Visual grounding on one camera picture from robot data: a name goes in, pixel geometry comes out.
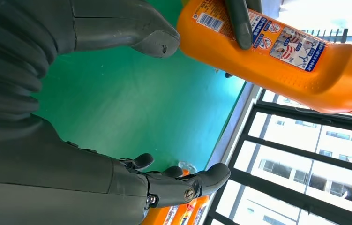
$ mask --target green table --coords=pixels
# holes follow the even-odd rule
[[[180,0],[151,0],[176,25]],[[127,47],[60,56],[43,80],[37,115],[65,141],[114,158],[149,152],[162,170],[203,169],[244,84],[178,51],[154,59]]]

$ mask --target gray robotic arm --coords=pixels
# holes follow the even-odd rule
[[[173,178],[62,141],[31,114],[57,55],[128,45],[171,56],[177,31],[143,0],[0,0],[0,225],[136,225],[219,189],[227,166]]]

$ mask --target glass surface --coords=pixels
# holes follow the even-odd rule
[[[351,142],[351,140],[333,136],[329,136],[329,138],[332,138],[328,141],[331,141],[330,143],[334,146],[340,146],[336,143],[338,141]],[[325,146],[324,143],[321,143],[321,139],[317,142],[320,143],[318,147]],[[244,157],[244,153],[251,153],[252,151],[256,152],[256,154],[251,154],[255,157],[248,162]],[[319,153],[319,150],[315,148],[312,151]],[[337,157],[340,157],[337,149],[333,149],[333,151]],[[248,141],[245,141],[242,145],[241,152],[234,167],[254,176],[352,211],[351,170]],[[293,218],[293,214],[283,213],[282,215]]]
[[[224,194],[220,200],[216,212],[230,218],[229,206],[235,204],[235,198],[227,194],[232,191],[232,187],[243,187],[244,191],[240,200],[236,203],[235,216],[233,222],[241,225],[336,225],[322,217],[314,214],[308,214],[298,207],[287,204],[279,199],[273,198],[265,193],[257,191],[253,188],[240,185],[230,180],[229,187],[226,187]],[[221,225],[222,223],[213,220],[213,225]]]

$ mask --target window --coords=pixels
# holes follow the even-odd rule
[[[320,155],[323,155],[323,156],[329,156],[329,157],[332,157],[332,152],[330,152],[330,151],[325,151],[325,150],[319,150],[319,154]]]
[[[300,171],[300,170],[296,170],[296,173],[294,175],[293,180],[298,183],[306,184],[307,183],[307,173]]]
[[[284,166],[280,163],[274,163],[272,161],[265,160],[265,159],[261,161],[260,168],[262,168],[264,171],[267,171],[285,178],[289,178],[290,173],[292,172],[291,167]]]
[[[326,135],[327,136],[332,136],[332,137],[337,137],[337,138],[341,138],[341,139],[346,139],[346,140],[351,140],[352,141],[352,137],[350,138],[349,135],[345,135],[342,133],[337,133],[337,132],[332,132],[332,131],[326,131]]]
[[[272,168],[271,173],[281,177],[289,178],[291,172],[292,172],[292,168],[290,167],[287,167],[281,164],[274,164],[274,167]]]
[[[349,157],[348,156],[345,156],[345,155],[339,155],[338,159],[341,159],[343,161],[346,161],[346,162],[349,162]]]
[[[343,184],[332,182],[332,185],[330,186],[330,193],[332,195],[342,197],[348,189],[349,188]]]
[[[316,128],[316,124],[310,123],[310,122],[305,122],[305,121],[302,121],[302,120],[296,120],[296,124],[300,124],[300,125],[303,125],[303,126],[306,126],[306,127]]]
[[[326,186],[326,179],[312,175],[309,186],[324,191]]]
[[[263,170],[267,172],[272,172],[272,168],[274,167],[274,162],[264,160],[264,167]]]
[[[280,222],[280,221],[278,221],[276,219],[273,219],[271,217],[268,217],[268,216],[264,216],[263,217],[263,221],[267,222],[269,224],[272,224],[272,225],[286,225],[286,224],[284,224],[284,223],[282,223],[282,222]]]

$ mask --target orange bottle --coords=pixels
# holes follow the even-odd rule
[[[352,45],[333,44],[254,11],[253,44],[239,48],[224,0],[190,0],[177,30],[189,57],[323,113],[352,113]]]
[[[176,215],[174,215],[172,225],[187,225],[194,211],[196,201],[196,199],[193,199],[188,204],[180,205]]]
[[[187,225],[198,225],[199,218],[201,217],[203,211],[205,210],[206,205],[208,204],[209,196],[202,196],[196,199],[196,205],[194,211],[191,214]]]

